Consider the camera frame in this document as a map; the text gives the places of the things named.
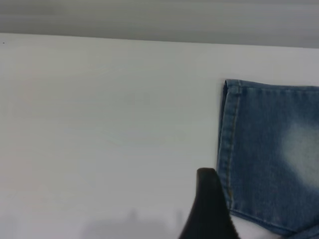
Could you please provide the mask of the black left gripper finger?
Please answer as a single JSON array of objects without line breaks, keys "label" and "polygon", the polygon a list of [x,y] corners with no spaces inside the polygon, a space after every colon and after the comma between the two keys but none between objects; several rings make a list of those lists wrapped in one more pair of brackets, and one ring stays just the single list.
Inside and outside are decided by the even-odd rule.
[{"label": "black left gripper finger", "polygon": [[199,168],[196,193],[180,239],[238,239],[222,185],[213,168]]}]

